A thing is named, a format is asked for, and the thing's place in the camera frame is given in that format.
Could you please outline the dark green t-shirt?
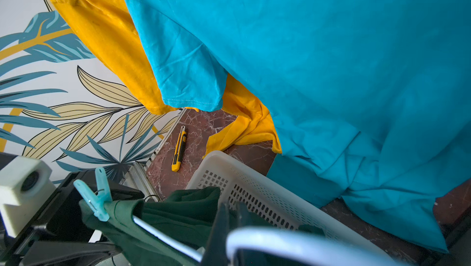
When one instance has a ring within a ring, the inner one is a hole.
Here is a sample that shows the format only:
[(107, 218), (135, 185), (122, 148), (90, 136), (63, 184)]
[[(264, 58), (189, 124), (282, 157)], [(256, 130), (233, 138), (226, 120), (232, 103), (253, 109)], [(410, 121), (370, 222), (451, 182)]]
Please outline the dark green t-shirt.
[[(172, 239), (194, 249), (206, 250), (218, 211), (219, 187), (174, 191), (163, 202), (116, 200), (105, 203), (110, 219), (102, 222), (84, 200), (79, 202), (82, 222), (101, 231), (117, 245), (133, 266), (197, 266), (198, 262), (138, 226), (136, 216)], [(274, 227), (241, 202), (229, 209), (229, 231), (242, 226)]]

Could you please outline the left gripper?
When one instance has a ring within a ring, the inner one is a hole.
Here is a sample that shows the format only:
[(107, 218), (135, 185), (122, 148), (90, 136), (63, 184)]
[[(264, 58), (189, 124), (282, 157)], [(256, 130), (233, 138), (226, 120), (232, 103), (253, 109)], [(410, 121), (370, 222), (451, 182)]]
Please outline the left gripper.
[(72, 172), (16, 238), (1, 228), (1, 265), (95, 266), (121, 253), (107, 238), (90, 242), (94, 231), (82, 222), (76, 180), (97, 190), (94, 172)]

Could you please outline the white blue wire hanger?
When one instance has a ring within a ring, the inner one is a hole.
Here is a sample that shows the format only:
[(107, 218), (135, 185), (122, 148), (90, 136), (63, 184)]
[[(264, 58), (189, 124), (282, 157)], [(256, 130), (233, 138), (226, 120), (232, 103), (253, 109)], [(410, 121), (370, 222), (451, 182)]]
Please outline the white blue wire hanger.
[[(138, 217), (133, 221), (157, 239), (199, 263), (204, 254), (163, 234)], [(336, 241), (306, 233), (248, 226), (229, 232), (226, 238), (228, 265), (236, 265), (243, 250), (270, 254), (307, 266), (402, 266), (403, 263)]]

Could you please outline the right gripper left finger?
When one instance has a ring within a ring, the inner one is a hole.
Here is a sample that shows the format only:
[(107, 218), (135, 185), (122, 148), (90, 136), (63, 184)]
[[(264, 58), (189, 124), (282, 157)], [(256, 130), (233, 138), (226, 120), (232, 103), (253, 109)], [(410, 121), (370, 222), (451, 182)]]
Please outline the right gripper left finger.
[(229, 209), (226, 203), (218, 211), (207, 242), (200, 266), (227, 266), (226, 238), (229, 234)]

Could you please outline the turquoise clothespin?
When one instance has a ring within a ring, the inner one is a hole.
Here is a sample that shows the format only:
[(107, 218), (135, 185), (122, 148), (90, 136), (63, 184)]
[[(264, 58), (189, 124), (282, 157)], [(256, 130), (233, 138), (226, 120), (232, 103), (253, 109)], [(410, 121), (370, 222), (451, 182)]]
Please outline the turquoise clothespin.
[(103, 167), (95, 169), (97, 191), (93, 192), (90, 187), (82, 180), (75, 180), (74, 187), (82, 196), (85, 203), (90, 207), (95, 217), (102, 222), (108, 222), (110, 216), (105, 210), (105, 203), (112, 202), (112, 195), (108, 178)]

